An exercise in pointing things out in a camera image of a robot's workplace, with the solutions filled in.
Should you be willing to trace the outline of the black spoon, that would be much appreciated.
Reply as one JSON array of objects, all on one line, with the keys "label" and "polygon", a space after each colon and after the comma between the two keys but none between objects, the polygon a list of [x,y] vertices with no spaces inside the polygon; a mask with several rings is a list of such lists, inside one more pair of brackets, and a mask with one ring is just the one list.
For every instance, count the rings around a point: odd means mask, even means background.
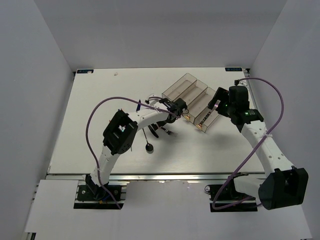
[{"label": "black spoon", "polygon": [[146,136],[145,130],[142,128],[144,138],[146,140],[145,150],[148,154],[152,154],[154,152],[154,146],[149,143],[148,138]]}]

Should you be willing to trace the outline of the blue plastic knife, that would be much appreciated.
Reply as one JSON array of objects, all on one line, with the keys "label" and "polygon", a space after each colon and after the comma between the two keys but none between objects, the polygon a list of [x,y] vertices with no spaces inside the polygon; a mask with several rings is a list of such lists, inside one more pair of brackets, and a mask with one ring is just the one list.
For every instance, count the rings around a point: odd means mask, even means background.
[{"label": "blue plastic knife", "polygon": [[137,107],[136,107],[136,111],[139,111],[141,109],[141,100],[138,101]]}]

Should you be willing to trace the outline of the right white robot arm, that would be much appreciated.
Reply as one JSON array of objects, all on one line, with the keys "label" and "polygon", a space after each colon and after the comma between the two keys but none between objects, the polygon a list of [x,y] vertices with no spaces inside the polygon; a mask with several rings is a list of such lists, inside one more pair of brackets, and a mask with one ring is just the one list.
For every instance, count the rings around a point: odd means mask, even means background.
[{"label": "right white robot arm", "polygon": [[288,160],[267,130],[263,116],[257,109],[250,108],[248,89],[239,85],[229,89],[219,87],[208,109],[230,118],[252,146],[252,154],[258,157],[266,176],[258,179],[237,169],[213,199],[216,201],[225,191],[238,204],[255,198],[267,210],[302,204],[309,175]]}]

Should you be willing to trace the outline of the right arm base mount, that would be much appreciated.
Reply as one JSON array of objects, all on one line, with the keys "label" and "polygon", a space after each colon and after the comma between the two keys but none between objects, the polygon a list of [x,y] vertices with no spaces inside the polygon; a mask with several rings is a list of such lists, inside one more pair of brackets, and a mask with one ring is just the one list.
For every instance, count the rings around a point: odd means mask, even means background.
[{"label": "right arm base mount", "polygon": [[[212,202],[216,196],[216,193],[220,189],[221,184],[208,184],[204,187],[204,192],[210,196],[210,212],[211,213],[236,213],[236,212],[257,212],[260,204],[257,204],[254,197],[250,198],[248,201],[244,201],[240,204],[230,206],[224,209],[214,209],[212,207]],[[231,204],[240,201],[248,196],[244,193],[238,193],[232,190],[232,187],[226,187],[221,194],[218,196],[215,203],[215,207],[219,208],[227,204]]]}]

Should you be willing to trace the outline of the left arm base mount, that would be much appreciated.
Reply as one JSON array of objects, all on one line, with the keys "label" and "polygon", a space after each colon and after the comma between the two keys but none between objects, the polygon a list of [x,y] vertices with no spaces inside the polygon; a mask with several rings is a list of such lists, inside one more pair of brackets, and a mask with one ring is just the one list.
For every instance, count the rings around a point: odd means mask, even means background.
[{"label": "left arm base mount", "polygon": [[94,194],[86,184],[79,184],[73,208],[78,210],[120,210],[125,203],[126,187],[109,184],[106,188],[113,195],[118,205],[103,188],[99,189],[97,194]]}]

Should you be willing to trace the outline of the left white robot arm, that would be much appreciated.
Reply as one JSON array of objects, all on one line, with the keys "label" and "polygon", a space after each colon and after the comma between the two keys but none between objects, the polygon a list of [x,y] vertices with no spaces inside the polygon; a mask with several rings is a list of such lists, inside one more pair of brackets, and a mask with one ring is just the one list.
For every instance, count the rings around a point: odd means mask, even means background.
[{"label": "left white robot arm", "polygon": [[[85,129],[87,146],[94,157],[96,167],[91,174],[85,176],[88,193],[99,200],[105,196],[111,172],[120,155],[127,152],[133,145],[138,131],[145,127],[155,125],[157,128],[172,124],[179,119],[188,109],[181,98],[170,101],[167,98],[157,99],[150,97],[154,103],[142,103],[126,97],[110,97],[104,99],[93,109]],[[89,127],[97,109],[105,102],[111,100],[125,100],[142,106],[142,109],[126,113],[119,109],[103,131],[102,151],[97,157],[89,142]]]}]

